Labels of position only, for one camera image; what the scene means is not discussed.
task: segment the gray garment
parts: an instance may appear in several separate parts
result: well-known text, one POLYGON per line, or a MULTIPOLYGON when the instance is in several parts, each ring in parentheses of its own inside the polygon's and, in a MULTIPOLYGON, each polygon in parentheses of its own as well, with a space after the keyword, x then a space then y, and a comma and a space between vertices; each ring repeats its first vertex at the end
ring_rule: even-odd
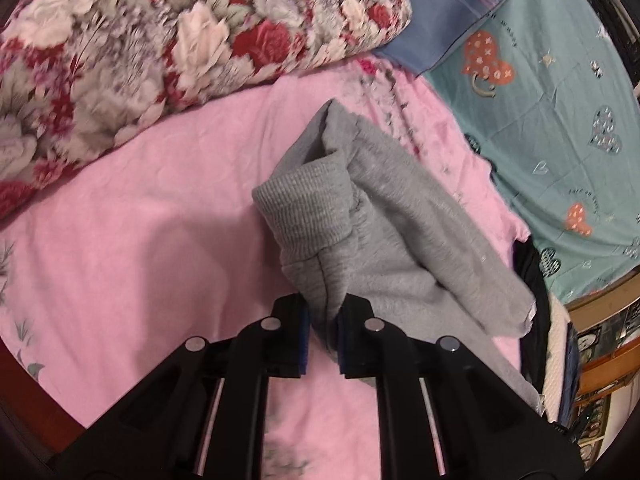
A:
POLYGON ((253 196, 331 348, 332 321, 356 294, 411 337, 459 338, 540 411, 538 393, 490 338, 529 331, 532 295, 397 141, 330 101, 253 196))

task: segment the silver rivet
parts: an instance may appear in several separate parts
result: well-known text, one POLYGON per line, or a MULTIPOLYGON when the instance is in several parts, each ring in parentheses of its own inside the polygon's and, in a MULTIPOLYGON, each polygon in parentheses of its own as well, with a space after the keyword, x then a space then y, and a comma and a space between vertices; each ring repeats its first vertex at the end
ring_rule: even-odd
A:
POLYGON ((385 327, 385 322, 377 317, 370 317, 364 322, 364 328, 372 332, 380 332, 385 327))
POLYGON ((199 352, 206 346, 207 342, 201 337, 190 337, 187 339, 184 347, 189 352, 199 352))
POLYGON ((269 330, 270 332, 279 329, 281 325, 282 323, 277 317, 265 317, 260 322, 260 326, 265 330, 269 330))
POLYGON ((452 335, 446 335, 440 338, 438 344, 443 350, 447 352, 455 352, 458 348, 460 348, 460 341, 458 341, 452 335))

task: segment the gray fabric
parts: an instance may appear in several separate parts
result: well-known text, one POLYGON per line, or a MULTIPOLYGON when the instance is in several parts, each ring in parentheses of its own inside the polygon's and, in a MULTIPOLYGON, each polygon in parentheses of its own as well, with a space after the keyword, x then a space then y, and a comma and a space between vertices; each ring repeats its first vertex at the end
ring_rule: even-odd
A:
POLYGON ((391 137, 330 101, 253 196, 330 348, 332 321, 356 294, 411 337, 456 336, 540 411, 535 389, 490 338, 527 333, 532 295, 391 137))

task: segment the pink fabric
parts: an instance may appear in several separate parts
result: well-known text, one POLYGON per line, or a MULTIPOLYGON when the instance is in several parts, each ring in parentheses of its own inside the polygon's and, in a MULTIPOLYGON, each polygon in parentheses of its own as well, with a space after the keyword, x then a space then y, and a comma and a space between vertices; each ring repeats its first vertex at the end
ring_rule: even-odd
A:
MULTIPOLYGON (((45 193, 2 233, 13 249, 0 335, 81 424, 189 336, 232 337, 291 292, 251 190, 333 97, 418 156, 510 264, 513 240, 528 232, 488 163, 423 78, 386 62, 283 76, 168 118, 45 193)), ((517 341, 497 343, 518 366, 517 341)), ((342 378, 315 338, 308 375, 273 381, 269 410, 267 471, 379 478, 374 390, 342 378)))

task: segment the red wooden edge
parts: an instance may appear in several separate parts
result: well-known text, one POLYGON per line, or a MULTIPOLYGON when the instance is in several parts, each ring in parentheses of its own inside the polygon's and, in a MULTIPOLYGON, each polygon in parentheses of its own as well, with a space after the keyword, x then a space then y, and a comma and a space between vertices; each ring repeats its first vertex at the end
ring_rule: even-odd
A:
POLYGON ((83 431, 20 366, 0 340, 0 398, 45 447, 61 452, 83 431))

